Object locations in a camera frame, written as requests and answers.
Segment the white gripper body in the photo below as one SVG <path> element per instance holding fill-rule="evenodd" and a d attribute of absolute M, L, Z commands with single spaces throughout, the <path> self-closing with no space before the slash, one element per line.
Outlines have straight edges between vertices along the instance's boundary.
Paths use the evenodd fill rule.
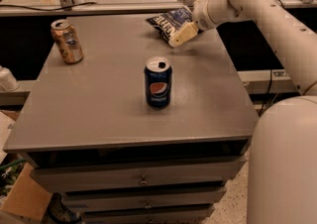
<path fill-rule="evenodd" d="M 194 2 L 192 19 L 201 31 L 208 31 L 215 28 L 208 12 L 209 0 L 197 0 Z"/>

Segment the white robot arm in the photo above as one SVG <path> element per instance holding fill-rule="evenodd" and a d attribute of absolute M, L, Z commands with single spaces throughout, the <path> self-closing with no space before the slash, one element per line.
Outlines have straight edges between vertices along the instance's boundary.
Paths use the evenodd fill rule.
<path fill-rule="evenodd" d="M 251 20 L 297 91 L 253 131 L 247 224 L 317 224 L 317 35 L 280 0 L 196 0 L 193 31 Z"/>

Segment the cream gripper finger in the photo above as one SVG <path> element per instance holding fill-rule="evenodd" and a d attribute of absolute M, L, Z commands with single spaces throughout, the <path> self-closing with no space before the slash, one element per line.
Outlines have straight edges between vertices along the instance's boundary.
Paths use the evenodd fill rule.
<path fill-rule="evenodd" d="M 198 31 L 199 29 L 195 23 L 186 23 L 171 36 L 168 43 L 173 48 L 178 47 L 193 39 L 198 34 Z"/>

